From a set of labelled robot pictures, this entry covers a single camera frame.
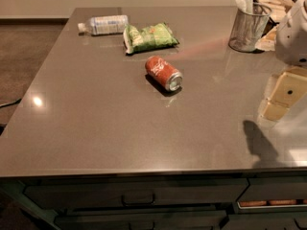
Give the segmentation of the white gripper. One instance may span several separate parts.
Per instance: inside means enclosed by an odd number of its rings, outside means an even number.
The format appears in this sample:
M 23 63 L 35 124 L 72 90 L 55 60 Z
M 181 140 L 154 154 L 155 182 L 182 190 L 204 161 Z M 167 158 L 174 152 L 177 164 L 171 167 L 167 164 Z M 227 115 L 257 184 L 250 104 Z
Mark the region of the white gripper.
M 261 116 L 280 120 L 307 94 L 307 0 L 296 0 L 280 21 L 275 38 L 276 57 L 296 65 L 269 77 L 261 102 Z

